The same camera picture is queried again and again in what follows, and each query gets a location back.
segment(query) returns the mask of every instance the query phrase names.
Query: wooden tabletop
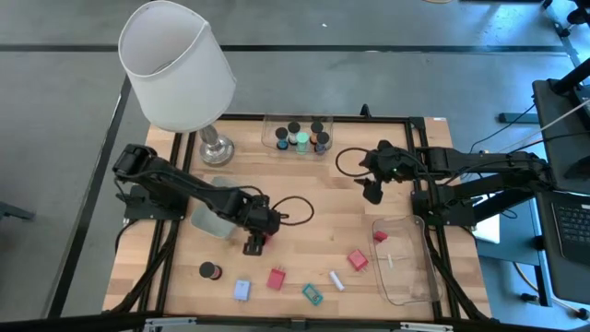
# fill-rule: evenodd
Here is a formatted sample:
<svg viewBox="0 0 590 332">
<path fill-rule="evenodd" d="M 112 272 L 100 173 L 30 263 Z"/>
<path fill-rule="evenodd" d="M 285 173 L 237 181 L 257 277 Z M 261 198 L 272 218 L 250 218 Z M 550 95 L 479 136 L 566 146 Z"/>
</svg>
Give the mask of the wooden tabletop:
<svg viewBox="0 0 590 332">
<path fill-rule="evenodd" d="M 445 119 L 427 118 L 426 125 L 430 146 L 452 146 Z M 347 255 L 357 248 L 370 257 L 368 234 L 370 236 L 374 220 L 412 214 L 409 201 L 412 183 L 385 184 L 383 202 L 372 205 L 362 197 L 362 188 L 336 169 L 336 154 L 349 147 L 375 148 L 380 139 L 407 148 L 404 126 L 336 123 L 334 146 L 323 160 L 272 157 L 260 142 L 261 122 L 217 121 L 215 127 L 234 141 L 233 160 L 222 168 L 210 168 L 195 153 L 191 174 L 208 182 L 223 175 L 236 184 L 255 185 L 271 197 L 271 204 L 285 196 L 304 196 L 313 203 L 315 217 L 301 226 L 282 226 L 265 245 L 262 256 L 242 254 L 248 235 L 246 231 L 235 230 L 224 241 L 198 230 L 186 219 L 181 223 L 176 244 L 166 314 L 392 320 L 433 318 L 431 305 L 427 302 L 398 306 L 386 301 L 377 287 L 371 267 L 374 261 L 370 262 L 366 272 L 355 272 L 347 261 Z M 419 142 L 418 133 L 414 137 Z M 167 158 L 171 153 L 172 138 L 172 133 L 152 127 L 146 144 Z M 362 172 L 358 166 L 362 157 L 361 152 L 343 155 L 342 168 L 348 172 Z M 192 210 L 198 204 L 201 203 L 192 200 L 189 208 Z M 286 202 L 279 210 L 289 213 L 290 220 L 304 219 L 309 215 L 309 208 L 298 201 Z M 118 304 L 145 270 L 153 229 L 153 221 L 141 220 L 122 237 L 104 309 Z M 447 227 L 446 238 L 455 278 L 479 310 L 490 314 L 472 237 L 460 228 Z M 199 276 L 199 266 L 205 261 L 223 268 L 220 280 Z M 266 287 L 273 267 L 282 267 L 287 273 L 281 291 Z M 338 291 L 330 281 L 328 273 L 331 270 L 336 271 L 345 285 L 344 291 Z M 252 282 L 248 302 L 233 299 L 237 279 Z M 159 276 L 155 280 L 149 308 L 155 306 Z M 319 306 L 313 306 L 301 294 L 307 283 L 312 283 L 324 295 Z M 442 292 L 443 312 L 448 315 L 446 295 L 444 290 Z"/>
</svg>

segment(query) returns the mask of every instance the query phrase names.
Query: robotic arm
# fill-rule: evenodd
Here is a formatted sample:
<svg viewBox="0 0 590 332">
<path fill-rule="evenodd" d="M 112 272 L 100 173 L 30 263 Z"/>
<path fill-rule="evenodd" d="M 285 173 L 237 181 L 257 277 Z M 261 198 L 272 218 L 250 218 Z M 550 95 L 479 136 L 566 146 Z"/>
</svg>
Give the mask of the robotic arm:
<svg viewBox="0 0 590 332">
<path fill-rule="evenodd" d="M 188 196 L 204 202 L 218 217 L 250 232 L 243 247 L 245 255 L 260 255 L 266 235 L 278 231 L 281 214 L 268 207 L 269 198 L 262 192 L 250 195 L 240 188 L 208 184 L 176 169 L 153 148 L 127 145 L 112 170 L 117 180 L 141 185 L 149 193 L 146 199 L 160 208 L 183 208 Z M 129 207 L 127 198 L 123 197 Z"/>
<path fill-rule="evenodd" d="M 554 180 L 546 161 L 533 153 L 461 153 L 453 148 L 416 148 L 411 154 L 386 140 L 368 151 L 360 166 L 374 180 L 358 179 L 363 196 L 373 204 L 383 197 L 382 183 L 415 179 L 429 182 L 428 190 L 412 193 L 414 213 L 430 225 L 473 226 L 531 198 L 535 192 L 549 191 Z M 448 185 L 464 173 L 495 173 L 465 184 Z M 443 184 L 435 181 L 451 178 Z M 475 196 L 497 193 L 474 206 Z"/>
</svg>

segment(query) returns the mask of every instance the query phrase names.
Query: white cable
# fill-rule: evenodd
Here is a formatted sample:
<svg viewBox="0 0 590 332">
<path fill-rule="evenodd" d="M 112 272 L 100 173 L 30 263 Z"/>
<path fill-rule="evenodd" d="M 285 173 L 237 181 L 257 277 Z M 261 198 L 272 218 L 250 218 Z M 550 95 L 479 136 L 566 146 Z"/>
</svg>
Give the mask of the white cable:
<svg viewBox="0 0 590 332">
<path fill-rule="evenodd" d="M 538 292 L 537 286 L 535 286 L 535 285 L 534 285 L 534 284 L 531 282 L 531 280 L 529 280 L 529 279 L 526 277 L 526 275 L 525 275 L 525 272 L 523 272 L 523 270 L 520 268 L 520 266 L 518 265 L 518 263 L 516 263 L 516 262 L 513 262 L 513 264 L 514 264 L 514 267 L 516 267 L 516 271 L 518 272 L 518 274 L 520 275 L 520 277 L 521 277 L 521 278 L 522 278 L 522 279 L 523 279 L 523 280 L 524 280 L 524 281 L 525 281 L 525 282 L 528 284 L 528 286 L 529 286 L 530 288 L 532 288 L 533 290 L 535 290 L 536 292 Z M 573 310 L 573 311 L 575 311 L 576 313 L 578 312 L 578 309 L 576 309 L 576 308 L 572 307 L 571 305 L 569 305 L 569 304 L 568 304 L 568 303 L 566 303 L 566 302 L 563 302 L 563 301 L 562 301 L 562 300 L 560 300 L 560 299 L 556 299 L 556 298 L 554 298 L 554 297 L 551 297 L 551 300 L 553 300 L 555 303 L 559 304 L 560 306 L 562 306 L 562 307 L 564 307 L 564 308 L 568 308 L 568 309 L 570 309 L 570 310 Z"/>
<path fill-rule="evenodd" d="M 557 118 L 557 119 L 553 120 L 553 121 L 552 121 L 550 124 L 547 124 L 546 126 L 542 127 L 542 128 L 541 128 L 541 129 L 539 129 L 538 131 L 536 131 L 534 134 L 532 134 L 532 135 L 530 135 L 530 136 L 527 136 L 527 137 L 525 137 L 525 138 L 523 138 L 523 139 L 519 140 L 518 142 L 516 142 L 516 143 L 514 143 L 514 144 L 511 144 L 511 145 L 509 145 L 508 147 L 506 147 L 506 148 L 503 148 L 503 149 L 499 150 L 498 152 L 505 151 L 505 150 L 507 150 L 507 149 L 509 149 L 509 148 L 511 148 L 511 147 L 513 147 L 513 146 L 515 146 L 515 145 L 517 145 L 517 144 L 519 144 L 519 143 L 521 143 L 521 142 L 524 142 L 524 141 L 526 141 L 528 138 L 530 138 L 530 137 L 532 137 L 532 136 L 535 136 L 536 134 L 538 134 L 538 133 L 542 132 L 543 130 L 545 130 L 545 129 L 547 129 L 547 128 L 551 127 L 552 125 L 556 124 L 557 122 L 561 121 L 561 120 L 562 120 L 563 118 L 565 118 L 566 116 L 568 116 L 568 115 L 570 115 L 570 114 L 572 114 L 572 113 L 574 113 L 574 112 L 578 111 L 579 109 L 581 109 L 582 107 L 584 107 L 584 106 L 585 106 L 585 105 L 586 105 L 588 102 L 590 102 L 590 99 L 588 99 L 587 101 L 584 101 L 583 103 L 579 104 L 578 106 L 576 106 L 576 107 L 572 108 L 571 110 L 569 110 L 569 111 L 568 111 L 567 113 L 565 113 L 564 115 L 562 115 L 562 116 L 560 116 L 559 118 Z"/>
</svg>

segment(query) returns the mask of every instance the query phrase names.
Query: lamp base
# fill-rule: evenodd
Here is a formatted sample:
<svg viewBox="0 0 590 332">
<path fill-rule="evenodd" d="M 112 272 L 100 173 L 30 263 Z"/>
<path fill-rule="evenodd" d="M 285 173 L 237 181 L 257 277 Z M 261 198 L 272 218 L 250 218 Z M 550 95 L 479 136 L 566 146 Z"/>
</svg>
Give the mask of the lamp base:
<svg viewBox="0 0 590 332">
<path fill-rule="evenodd" d="M 201 160 L 208 165 L 213 167 L 219 167 L 230 162 L 234 152 L 233 142 L 223 135 L 218 135 L 218 141 L 216 144 L 201 144 L 199 154 Z"/>
</svg>

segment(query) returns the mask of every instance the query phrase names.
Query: bottle cap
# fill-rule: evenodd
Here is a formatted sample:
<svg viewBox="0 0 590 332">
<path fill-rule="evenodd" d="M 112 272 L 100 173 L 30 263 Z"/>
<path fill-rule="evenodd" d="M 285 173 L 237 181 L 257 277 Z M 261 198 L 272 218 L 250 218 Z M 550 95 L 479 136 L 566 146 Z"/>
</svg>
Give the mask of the bottle cap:
<svg viewBox="0 0 590 332">
<path fill-rule="evenodd" d="M 319 134 L 324 130 L 324 125 L 319 121 L 313 121 L 312 123 L 312 132 L 315 134 Z"/>
<path fill-rule="evenodd" d="M 308 140 L 310 140 L 309 134 L 303 132 L 297 134 L 297 143 L 307 143 Z"/>
<path fill-rule="evenodd" d="M 328 133 L 322 132 L 317 135 L 316 140 L 319 144 L 327 144 L 327 142 L 330 141 L 330 136 L 328 135 Z"/>
<path fill-rule="evenodd" d="M 285 128 L 285 127 L 277 128 L 277 130 L 275 131 L 275 135 L 277 136 L 278 139 L 285 139 L 285 138 L 287 138 L 288 134 L 289 134 L 289 132 L 287 131 L 287 128 Z"/>
<path fill-rule="evenodd" d="M 211 262 L 205 262 L 201 264 L 199 268 L 199 274 L 203 278 L 211 278 L 215 274 L 215 264 Z"/>
<path fill-rule="evenodd" d="M 299 125 L 298 122 L 295 122 L 295 121 L 290 122 L 289 125 L 287 126 L 287 128 L 288 128 L 289 132 L 293 133 L 293 134 L 297 134 L 301 130 L 301 126 Z"/>
</svg>

